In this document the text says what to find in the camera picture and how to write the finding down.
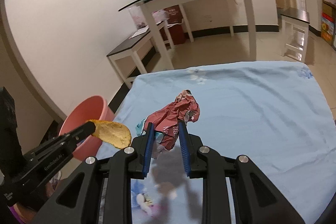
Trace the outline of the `left hand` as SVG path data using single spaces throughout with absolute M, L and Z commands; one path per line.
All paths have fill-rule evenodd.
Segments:
M 42 191 L 42 196 L 46 199 L 49 199 L 54 191 L 55 190 L 52 187 L 52 184 L 48 182 L 45 186 L 45 190 Z M 21 205 L 20 203 L 16 203 L 14 206 L 10 207 L 10 210 L 19 223 L 30 223 L 37 213 L 36 211 L 31 210 L 28 207 Z

